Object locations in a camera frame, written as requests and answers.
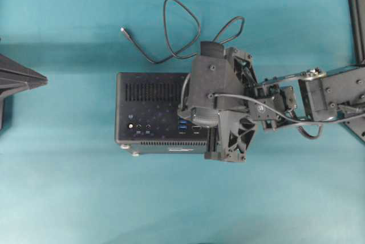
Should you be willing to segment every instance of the black cable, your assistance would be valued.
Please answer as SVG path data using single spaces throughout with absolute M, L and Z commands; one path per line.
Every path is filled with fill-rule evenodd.
M 233 35 L 231 37 L 229 37 L 228 39 L 223 40 L 222 42 L 220 42 L 220 44 L 224 44 L 224 43 L 228 43 L 231 40 L 236 39 L 238 36 L 241 35 L 243 29 L 244 29 L 244 25 L 245 25 L 245 18 L 242 16 L 236 16 L 234 17 L 232 20 L 230 20 L 219 32 L 218 34 L 214 37 L 213 41 L 215 42 L 220 35 L 222 35 L 224 33 L 224 31 L 234 22 L 241 20 L 241 25 L 240 25 L 240 30 L 238 31 L 238 33 L 236 35 Z
M 180 109 L 183 110 L 184 109 L 184 96 L 185 96 L 185 90 L 186 87 L 188 86 L 188 83 L 190 81 L 190 76 L 191 74 L 187 74 L 187 76 L 185 77 L 185 80 L 182 84 L 182 89 L 181 89 L 181 96 L 180 96 Z
M 243 96 L 243 95 L 235 95 L 235 94 L 223 94 L 223 93 L 215 93 L 213 95 L 214 95 L 214 97 L 235 97 L 237 99 L 252 101 L 254 103 L 260 104 L 260 105 L 264 106 L 265 108 L 275 112 L 280 117 L 283 117 L 284 119 L 286 119 L 288 121 L 291 121 L 293 123 L 298 123 L 300 125 L 322 125 L 322 124 L 344 123 L 345 121 L 354 120 L 354 119 L 358 119 L 360 117 L 365 116 L 365 113 L 361 113 L 361 114 L 358 114 L 355 116 L 351 116 L 351 117 L 347 117 L 345 119 L 339 119 L 339 120 L 329 120 L 329 121 L 297 120 L 297 119 L 292 119 L 291 117 L 286 116 L 284 113 L 276 110 L 275 108 L 268 106 L 267 104 L 261 103 L 260 101 L 254 99 L 252 97 L 247 97 L 247 96 Z
M 289 112 L 289 114 L 290 114 L 293 118 L 298 119 L 297 114 L 295 114 L 294 110 L 290 111 L 290 112 Z M 300 133 L 303 137 L 305 137 L 306 139 L 309 139 L 309 140 L 316 140 L 316 139 L 318 139 L 318 138 L 321 136 L 321 134 L 322 134 L 322 132 L 323 132 L 323 125 L 319 125 L 319 126 L 318 126 L 318 132 L 317 132 L 317 134 L 316 134 L 315 136 L 312 136 L 311 134 L 309 134 L 309 133 L 308 133 L 308 132 L 304 129 L 304 127 L 302 127 L 302 126 L 298 126 L 298 127 L 297 127 L 297 130 L 298 130 L 298 132 L 299 132 L 299 133 Z
M 180 5 L 187 13 L 190 14 L 190 16 L 195 20 L 195 22 L 197 23 L 197 34 L 195 35 L 195 37 L 188 43 L 186 44 L 184 47 L 182 47 L 181 49 L 177 50 L 176 52 L 174 52 L 174 50 L 171 47 L 170 44 L 170 40 L 168 37 L 168 33 L 167 33 L 167 20 L 166 20 L 166 7 L 167 7 L 167 3 L 168 1 L 174 1 L 176 2 L 178 5 Z M 243 28 L 244 28 L 244 24 L 245 24 L 245 18 L 242 16 L 236 16 L 233 19 L 231 19 L 220 31 L 219 33 L 216 35 L 216 37 L 213 39 L 213 41 L 215 42 L 218 37 L 220 35 L 222 35 L 224 33 L 224 31 L 234 22 L 241 20 L 241 26 L 240 26 L 240 30 L 238 31 L 238 33 L 236 33 L 236 35 L 231 36 L 230 38 L 220 42 L 220 44 L 224 44 L 227 42 L 230 42 L 233 39 L 236 39 L 239 35 L 241 35 Z M 201 25 L 200 22 L 198 20 L 198 18 L 194 15 L 194 13 L 192 13 L 183 3 L 181 3 L 179 0 L 165 0 L 164 1 L 164 6 L 163 6 L 163 22 L 164 22 L 164 32 L 165 32 L 165 41 L 167 44 L 167 48 L 170 51 L 171 55 L 167 56 L 166 58 L 162 59 L 162 60 L 158 60 L 155 61 L 153 59 L 151 59 L 148 54 L 142 49 L 142 47 L 133 39 L 133 37 L 127 32 L 126 29 L 124 29 L 123 27 L 120 29 L 120 31 L 124 34 L 124 36 L 135 45 L 135 47 L 142 53 L 142 55 L 152 64 L 159 64 L 159 63 L 164 63 L 167 60 L 171 59 L 172 57 L 175 57 L 177 59 L 189 59 L 191 57 L 196 56 L 198 53 L 191 53 L 189 55 L 185 55 L 185 56 L 178 56 L 177 54 L 183 52 L 184 50 L 186 50 L 187 48 L 189 48 L 192 44 L 194 44 L 198 38 L 200 37 L 201 34 Z

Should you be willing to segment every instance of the cable connector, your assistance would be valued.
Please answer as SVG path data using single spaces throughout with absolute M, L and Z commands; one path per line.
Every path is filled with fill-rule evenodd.
M 123 28 L 121 27 L 120 28 L 120 31 L 124 34 L 124 36 L 128 39 L 128 40 L 132 40 L 131 39 L 131 36 L 128 34 L 128 32 Z

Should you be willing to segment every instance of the black metal frame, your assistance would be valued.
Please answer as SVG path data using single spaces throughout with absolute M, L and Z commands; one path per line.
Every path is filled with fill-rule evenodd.
M 365 65 L 365 0 L 348 0 L 348 3 L 350 5 L 356 63 Z

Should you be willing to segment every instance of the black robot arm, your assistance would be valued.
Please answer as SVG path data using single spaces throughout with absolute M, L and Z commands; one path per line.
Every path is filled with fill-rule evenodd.
M 297 80 L 305 109 L 297 117 L 292 86 Z M 319 68 L 258 82 L 252 56 L 234 47 L 202 42 L 181 91 L 178 115 L 209 128 L 205 158 L 243 162 L 261 123 L 265 131 L 296 127 L 317 139 L 325 124 L 343 123 L 365 140 L 365 68 L 348 66 L 324 72 Z M 303 126 L 318 126 L 308 134 Z

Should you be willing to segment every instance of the teal tablecloth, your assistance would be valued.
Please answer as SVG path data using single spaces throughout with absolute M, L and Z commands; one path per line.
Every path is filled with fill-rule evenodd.
M 230 45 L 252 53 L 261 80 L 354 60 L 347 0 L 181 1 L 202 39 L 245 16 Z M 339 125 L 317 141 L 260 130 L 245 164 L 133 158 L 114 143 L 117 72 L 190 69 L 150 65 L 119 32 L 164 56 L 162 4 L 0 0 L 0 52 L 49 78 L 8 100 L 0 243 L 364 243 L 364 145 Z M 178 48 L 195 26 L 176 6 L 169 15 Z

